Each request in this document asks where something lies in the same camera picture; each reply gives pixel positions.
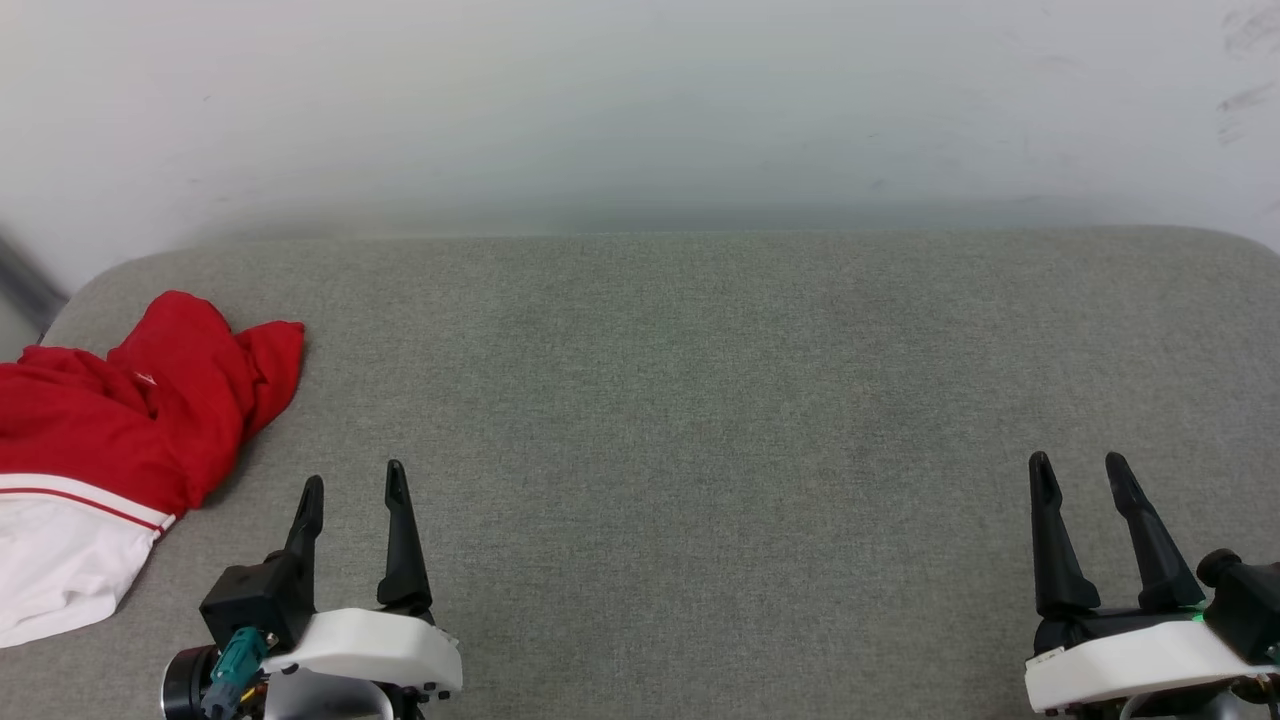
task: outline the clothing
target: clothing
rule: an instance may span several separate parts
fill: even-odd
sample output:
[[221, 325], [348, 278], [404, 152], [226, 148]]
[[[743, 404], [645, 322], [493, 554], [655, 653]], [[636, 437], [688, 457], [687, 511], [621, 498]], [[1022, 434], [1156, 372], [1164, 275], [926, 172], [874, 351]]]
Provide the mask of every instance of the clothing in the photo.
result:
[[293, 397], [301, 323], [232, 334], [169, 291], [102, 360], [0, 365], [0, 647], [114, 612], [152, 543], [200, 507]]

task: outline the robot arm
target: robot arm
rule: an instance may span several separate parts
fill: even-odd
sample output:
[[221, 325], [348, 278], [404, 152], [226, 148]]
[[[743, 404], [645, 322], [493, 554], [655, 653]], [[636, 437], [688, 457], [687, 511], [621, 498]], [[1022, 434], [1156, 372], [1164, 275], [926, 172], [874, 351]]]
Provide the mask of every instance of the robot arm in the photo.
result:
[[387, 466], [390, 533], [380, 610], [316, 612], [315, 539], [324, 482], [307, 480], [285, 547], [232, 566], [200, 606], [215, 644], [165, 670], [166, 720], [421, 717], [420, 705], [462, 689], [457, 641], [435, 626], [431, 588], [404, 468]]
[[1048, 456], [1030, 459], [1036, 561], [1036, 655], [1027, 661], [1032, 708], [1080, 719], [1230, 716], [1235, 697], [1272, 706], [1280, 642], [1280, 565], [1248, 566], [1211, 553], [1199, 578], [1119, 454], [1107, 455], [1116, 510], [1129, 524], [1143, 589], [1138, 607], [1100, 609], [1060, 512]]

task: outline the gray cushion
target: gray cushion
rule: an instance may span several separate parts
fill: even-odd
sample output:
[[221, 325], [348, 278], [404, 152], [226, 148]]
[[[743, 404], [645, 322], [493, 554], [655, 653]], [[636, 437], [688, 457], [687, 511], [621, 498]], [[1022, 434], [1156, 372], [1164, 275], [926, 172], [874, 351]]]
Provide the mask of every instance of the gray cushion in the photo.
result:
[[292, 406], [111, 619], [0, 651], [5, 717], [151, 717], [221, 569], [326, 480], [316, 603], [374, 607], [403, 460], [467, 689], [439, 717], [1016, 717], [1027, 459], [1085, 573], [1140, 587], [1124, 452], [1188, 561], [1280, 560], [1280, 258], [1181, 228], [276, 242], [128, 263], [307, 324]]

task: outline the black bracket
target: black bracket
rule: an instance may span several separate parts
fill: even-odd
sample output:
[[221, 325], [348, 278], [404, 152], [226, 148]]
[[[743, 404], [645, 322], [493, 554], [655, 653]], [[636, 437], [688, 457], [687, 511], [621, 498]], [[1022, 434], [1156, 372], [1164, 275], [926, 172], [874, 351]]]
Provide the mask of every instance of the black bracket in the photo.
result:
[[1062, 488], [1048, 455], [1030, 459], [1032, 553], [1036, 559], [1036, 612], [1041, 618], [1085, 612], [1102, 605], [1098, 588], [1080, 571], [1062, 521]]
[[302, 488], [284, 548], [259, 565], [232, 565], [200, 603], [209, 634], [227, 647], [241, 628], [275, 637], [273, 651], [288, 652], [315, 615], [315, 548], [324, 529], [324, 480], [312, 475]]
[[1124, 455], [1107, 454], [1107, 479], [1116, 510], [1129, 523], [1133, 552], [1138, 557], [1138, 574], [1142, 575], [1138, 607], [1147, 612], [1170, 612], [1204, 602], [1204, 591], [1196, 583], [1169, 528], [1142, 492]]
[[1204, 623], [1251, 665], [1280, 664], [1280, 562], [1245, 565], [1230, 550], [1215, 550], [1196, 568], [1213, 588]]
[[426, 578], [408, 480], [399, 460], [387, 464], [387, 509], [392, 515], [387, 537], [387, 577], [378, 583], [378, 602], [383, 605], [383, 612], [420, 618], [434, 625], [431, 583]]

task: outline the teal connector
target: teal connector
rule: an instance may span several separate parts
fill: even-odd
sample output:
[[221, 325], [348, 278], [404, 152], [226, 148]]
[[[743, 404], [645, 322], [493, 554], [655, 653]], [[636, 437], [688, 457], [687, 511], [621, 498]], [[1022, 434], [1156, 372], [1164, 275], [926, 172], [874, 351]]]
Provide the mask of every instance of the teal connector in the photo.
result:
[[209, 720], [229, 720], [239, 707], [239, 698], [253, 682], [266, 657], [266, 641], [257, 628], [241, 628], [223, 650], [210, 675], [212, 684], [200, 708]]

